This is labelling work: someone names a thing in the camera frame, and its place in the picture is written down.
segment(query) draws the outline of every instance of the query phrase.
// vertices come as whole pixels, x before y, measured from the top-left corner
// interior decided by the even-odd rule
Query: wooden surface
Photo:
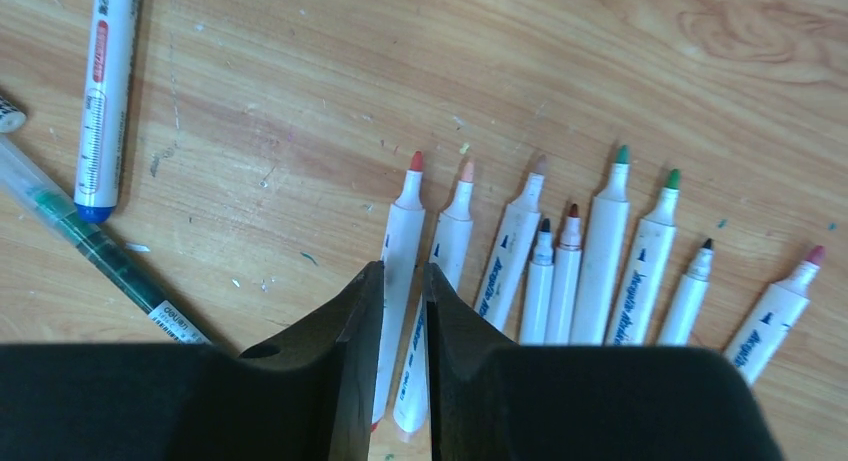
[[[655,321],[696,247],[716,240],[695,344],[722,349],[767,283],[827,246],[812,303],[755,392],[790,459],[843,459],[846,6],[144,0],[122,197],[107,230],[148,246],[137,258],[244,348],[379,257],[416,149],[429,211],[419,259],[466,143],[477,159],[460,288],[470,301],[530,159],[551,160],[542,205],[558,225],[568,200],[588,211],[614,146],[628,143],[631,229],[666,170],[683,172]],[[0,0],[0,92],[29,115],[13,139],[69,191],[90,10],[91,0]],[[167,340],[8,197],[0,252],[0,341]],[[384,421],[372,459],[428,459],[428,443],[425,430],[404,444]]]

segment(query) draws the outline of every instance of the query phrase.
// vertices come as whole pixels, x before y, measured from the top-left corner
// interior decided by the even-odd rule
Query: orange marker tip
[[[410,171],[422,172],[424,171],[424,155],[421,154],[421,151],[416,151],[415,154],[412,155],[412,162],[409,163]]]
[[[462,167],[462,174],[459,176],[460,181],[464,181],[466,183],[474,182],[474,160],[469,159],[468,162],[465,163],[465,166]]]

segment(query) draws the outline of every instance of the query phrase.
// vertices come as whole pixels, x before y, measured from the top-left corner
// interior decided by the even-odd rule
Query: green pen
[[[76,247],[169,336],[181,343],[212,344],[165,290],[100,228],[83,221],[70,196],[4,135],[0,135],[0,179],[9,196]]]

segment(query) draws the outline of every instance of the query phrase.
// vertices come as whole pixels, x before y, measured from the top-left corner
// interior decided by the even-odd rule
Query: blue marker cap
[[[74,203],[77,206],[77,212],[82,218],[83,221],[92,224],[100,224],[103,221],[109,219],[109,216],[112,214],[112,211],[115,210],[114,206],[99,208],[96,206],[83,206],[81,204]]]

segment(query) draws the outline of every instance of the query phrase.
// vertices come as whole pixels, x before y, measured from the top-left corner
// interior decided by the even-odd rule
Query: red marker tip
[[[419,173],[424,171],[424,155],[421,154],[421,151],[416,151],[415,154],[412,155],[412,162],[409,163],[409,170]]]
[[[804,261],[808,263],[813,263],[816,266],[821,266],[821,262],[824,261],[824,246],[816,246],[810,251],[810,254],[804,258]]]

